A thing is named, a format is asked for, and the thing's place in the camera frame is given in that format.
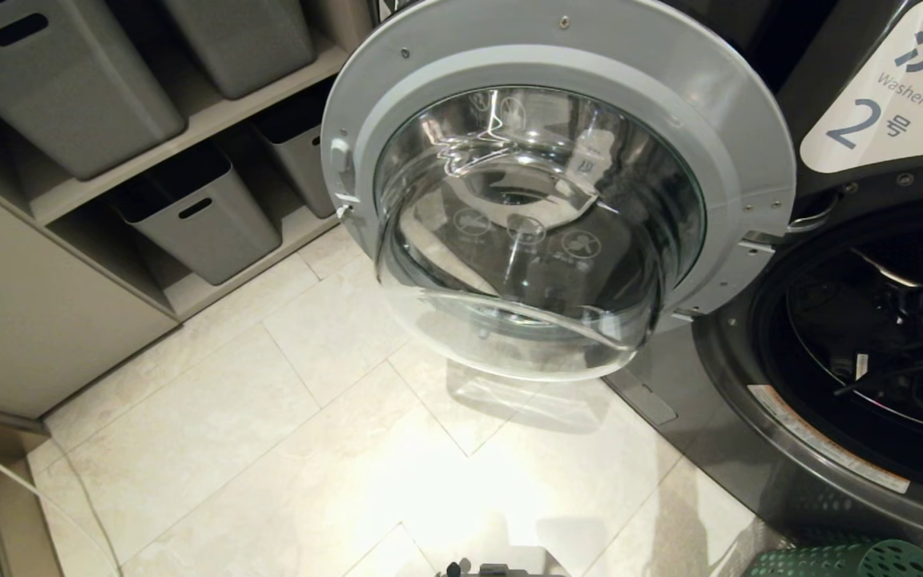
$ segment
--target bin handle hole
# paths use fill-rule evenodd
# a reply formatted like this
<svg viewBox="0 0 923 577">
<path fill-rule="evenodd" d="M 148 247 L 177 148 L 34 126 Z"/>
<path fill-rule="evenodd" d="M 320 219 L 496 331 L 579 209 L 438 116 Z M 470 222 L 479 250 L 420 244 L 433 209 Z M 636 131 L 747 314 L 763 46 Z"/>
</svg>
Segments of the bin handle hole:
<svg viewBox="0 0 923 577">
<path fill-rule="evenodd" d="M 7 47 L 48 28 L 44 14 L 29 14 L 0 28 L 0 46 Z"/>
<path fill-rule="evenodd" d="M 176 215 L 179 216 L 181 220 L 190 219 L 191 216 L 197 215 L 198 212 L 204 211 L 205 208 L 212 206 L 212 198 L 203 198 L 198 202 L 195 202 L 191 207 L 183 209 L 183 211 L 177 212 Z"/>
</svg>

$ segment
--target washing machine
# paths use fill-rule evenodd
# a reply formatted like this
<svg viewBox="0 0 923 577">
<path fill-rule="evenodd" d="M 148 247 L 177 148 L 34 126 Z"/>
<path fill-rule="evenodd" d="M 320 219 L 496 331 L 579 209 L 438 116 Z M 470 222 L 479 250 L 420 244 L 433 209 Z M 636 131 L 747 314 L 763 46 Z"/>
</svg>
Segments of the washing machine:
<svg viewBox="0 0 923 577">
<path fill-rule="evenodd" d="M 923 545 L 923 0 L 425 0 L 321 142 L 418 340 L 605 377 L 801 544 Z"/>
</svg>

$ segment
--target white cord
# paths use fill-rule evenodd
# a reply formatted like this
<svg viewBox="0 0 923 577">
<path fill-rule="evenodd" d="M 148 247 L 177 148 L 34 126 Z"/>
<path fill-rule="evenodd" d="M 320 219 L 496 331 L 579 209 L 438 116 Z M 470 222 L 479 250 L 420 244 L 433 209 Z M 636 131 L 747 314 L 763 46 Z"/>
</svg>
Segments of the white cord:
<svg viewBox="0 0 923 577">
<path fill-rule="evenodd" d="M 91 541 L 91 543 L 95 545 L 95 550 L 98 551 L 102 555 L 103 558 L 105 558 L 106 565 L 109 566 L 111 573 L 115 575 L 116 577 L 123 577 L 122 574 L 120 573 L 120 567 L 117 565 L 116 559 L 113 559 L 113 556 L 109 554 L 109 551 L 106 551 L 106 548 L 102 547 L 102 544 L 100 544 L 98 540 L 95 540 L 95 538 L 91 537 L 91 534 L 85 531 L 84 528 L 80 526 L 80 523 L 77 523 L 76 519 L 72 518 L 72 516 L 70 516 L 64 510 L 62 510 L 62 505 L 59 505 L 58 503 L 56 503 L 56 501 L 51 500 L 47 496 L 43 495 L 41 491 L 38 490 L 38 488 L 36 488 L 36 486 L 31 485 L 29 482 L 23 481 L 21 476 L 15 474 L 14 472 L 10 471 L 10 469 L 5 468 L 1 464 L 0 464 L 0 472 L 1 474 L 8 476 L 8 478 L 11 478 L 14 481 L 18 482 L 19 485 L 21 485 L 23 489 L 29 490 L 31 493 L 40 497 L 42 501 L 44 501 L 45 503 L 48 503 L 53 508 L 55 508 L 55 510 L 58 511 L 59 514 L 62 515 L 62 518 L 70 522 L 70 525 L 74 526 L 77 529 L 77 531 L 80 532 L 81 535 L 83 535 L 85 538 L 87 538 L 88 541 Z"/>
</svg>

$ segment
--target cable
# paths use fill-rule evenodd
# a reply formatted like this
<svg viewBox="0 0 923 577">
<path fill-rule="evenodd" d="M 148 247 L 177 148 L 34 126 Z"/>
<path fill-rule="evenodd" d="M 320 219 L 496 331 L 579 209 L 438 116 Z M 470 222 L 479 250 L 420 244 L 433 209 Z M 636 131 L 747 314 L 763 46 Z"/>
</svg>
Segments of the cable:
<svg viewBox="0 0 923 577">
<path fill-rule="evenodd" d="M 857 390 L 858 388 L 865 386 L 868 383 L 876 383 L 884 379 L 891 379 L 891 377 L 911 375 L 911 373 L 923 373 L 923 365 L 908 366 L 907 369 L 890 370 L 887 373 L 875 373 L 875 375 L 864 375 L 863 377 L 860 377 L 860 379 L 853 381 L 853 383 L 846 385 L 845 387 L 835 391 L 832 394 L 836 395 L 836 397 L 842 397 L 842 395 L 847 394 L 848 392 Z"/>
<path fill-rule="evenodd" d="M 77 531 L 80 532 L 81 535 L 83 535 L 85 538 L 87 538 L 88 541 L 91 541 L 91 543 L 95 545 L 95 549 L 102 555 L 103 558 L 106 559 L 106 565 L 109 566 L 110 573 L 116 577 L 123 577 L 122 573 L 120 573 L 116 559 L 113 559 L 113 556 L 109 555 L 109 552 L 107 552 L 106 549 L 102 547 L 102 544 L 100 544 L 99 541 L 95 538 L 91 537 L 91 534 L 88 534 L 88 532 L 80 526 L 80 523 L 77 523 L 77 521 L 75 521 L 72 516 L 69 516 L 64 510 L 62 510 L 62 505 L 59 505 L 56 503 L 56 501 L 51 500 L 47 496 L 43 495 L 41 491 L 36 488 L 36 486 L 31 485 L 29 482 L 23 481 L 21 476 L 18 476 L 14 472 L 10 471 L 10 469 L 5 468 L 2 466 L 2 464 L 0 464 L 0 472 L 1 474 L 8 476 L 8 478 L 18 482 L 23 489 L 29 490 L 34 495 L 37 495 L 38 498 L 40 498 L 42 501 L 55 508 L 55 510 L 62 515 L 62 518 L 66 519 L 70 525 L 73 525 L 75 528 L 77 528 Z"/>
</svg>

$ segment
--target number 2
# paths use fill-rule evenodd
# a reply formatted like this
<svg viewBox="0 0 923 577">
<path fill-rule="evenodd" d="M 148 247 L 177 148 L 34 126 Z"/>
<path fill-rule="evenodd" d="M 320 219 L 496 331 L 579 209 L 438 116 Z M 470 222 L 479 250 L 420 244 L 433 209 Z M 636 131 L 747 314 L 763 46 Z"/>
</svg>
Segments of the number 2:
<svg viewBox="0 0 923 577">
<path fill-rule="evenodd" d="M 834 141 L 841 143 L 844 147 L 853 150 L 856 147 L 856 143 L 850 141 L 846 138 L 846 135 L 852 135 L 853 132 L 863 131 L 865 128 L 874 127 L 875 122 L 878 122 L 878 117 L 882 115 L 882 107 L 878 106 L 878 103 L 875 101 L 869 101 L 869 99 L 857 99 L 853 101 L 857 106 L 866 106 L 871 110 L 871 116 L 869 116 L 864 122 L 860 124 L 854 124 L 852 127 L 846 128 L 836 128 L 835 131 L 825 132 L 826 135 L 831 136 Z"/>
</svg>

